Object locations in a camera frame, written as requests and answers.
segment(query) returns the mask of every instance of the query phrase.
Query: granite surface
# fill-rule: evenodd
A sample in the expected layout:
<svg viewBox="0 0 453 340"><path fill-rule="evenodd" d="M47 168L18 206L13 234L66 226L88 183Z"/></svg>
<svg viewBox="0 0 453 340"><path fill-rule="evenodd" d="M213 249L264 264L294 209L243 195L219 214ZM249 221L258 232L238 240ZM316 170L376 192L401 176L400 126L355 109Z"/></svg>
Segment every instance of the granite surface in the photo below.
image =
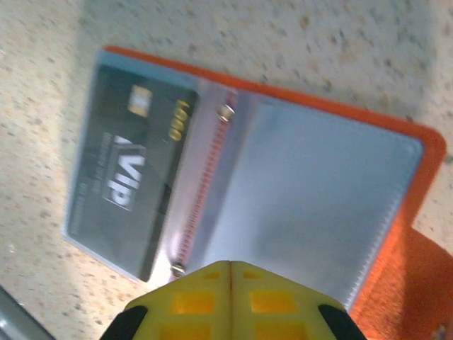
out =
<svg viewBox="0 0 453 340"><path fill-rule="evenodd" d="M451 1L0 0L0 284L58 339L97 339L146 291L60 235L105 44L436 128L449 155L414 227L453 252Z"/></svg>

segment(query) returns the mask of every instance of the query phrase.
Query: vip logo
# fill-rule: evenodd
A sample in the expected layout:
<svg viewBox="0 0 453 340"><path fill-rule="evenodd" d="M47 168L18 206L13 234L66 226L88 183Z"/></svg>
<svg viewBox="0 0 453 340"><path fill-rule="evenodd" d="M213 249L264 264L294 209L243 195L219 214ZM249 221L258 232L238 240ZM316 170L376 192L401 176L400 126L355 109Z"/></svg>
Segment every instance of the vip logo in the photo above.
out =
<svg viewBox="0 0 453 340"><path fill-rule="evenodd" d="M131 210L140 186L146 149L115 136L104 182L103 197L126 210Z"/></svg>

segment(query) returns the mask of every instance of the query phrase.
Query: card holder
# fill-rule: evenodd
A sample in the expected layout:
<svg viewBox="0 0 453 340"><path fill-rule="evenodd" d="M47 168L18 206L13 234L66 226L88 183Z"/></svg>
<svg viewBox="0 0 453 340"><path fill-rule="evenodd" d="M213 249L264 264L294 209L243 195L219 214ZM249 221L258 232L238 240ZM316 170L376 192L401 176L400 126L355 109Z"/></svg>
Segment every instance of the card holder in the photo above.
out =
<svg viewBox="0 0 453 340"><path fill-rule="evenodd" d="M350 308L395 216L408 207L416 214L445 154L437 132L358 108L120 47L99 60L198 98L176 179L162 194L169 201L160 198L161 229L141 226L149 236L138 246L126 242L132 232L125 242L102 232L92 233L96 244L80 242L71 235L70 193L64 236L153 289L239 260Z"/></svg>

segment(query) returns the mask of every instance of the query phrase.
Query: yellow object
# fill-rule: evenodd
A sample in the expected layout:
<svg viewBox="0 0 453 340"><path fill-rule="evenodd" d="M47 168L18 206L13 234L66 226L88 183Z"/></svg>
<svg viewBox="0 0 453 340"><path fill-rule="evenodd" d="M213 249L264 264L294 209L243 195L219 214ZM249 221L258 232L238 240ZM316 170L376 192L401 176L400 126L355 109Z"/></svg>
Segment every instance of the yellow object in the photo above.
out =
<svg viewBox="0 0 453 340"><path fill-rule="evenodd" d="M101 339L365 338L331 297L245 262L220 261L133 300Z"/></svg>

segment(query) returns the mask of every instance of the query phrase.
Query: orange cover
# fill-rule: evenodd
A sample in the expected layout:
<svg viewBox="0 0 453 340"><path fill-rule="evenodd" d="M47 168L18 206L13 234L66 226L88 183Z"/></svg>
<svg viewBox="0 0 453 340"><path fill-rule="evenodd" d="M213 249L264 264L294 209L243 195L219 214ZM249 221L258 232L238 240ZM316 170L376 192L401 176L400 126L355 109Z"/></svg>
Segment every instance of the orange cover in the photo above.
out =
<svg viewBox="0 0 453 340"><path fill-rule="evenodd" d="M419 139L424 146L420 166L351 315L364 334L373 340L429 339L432 331L453 315L453 258L411 227L446 154L446 143L438 132L365 109L121 47L107 46L105 50Z"/></svg>

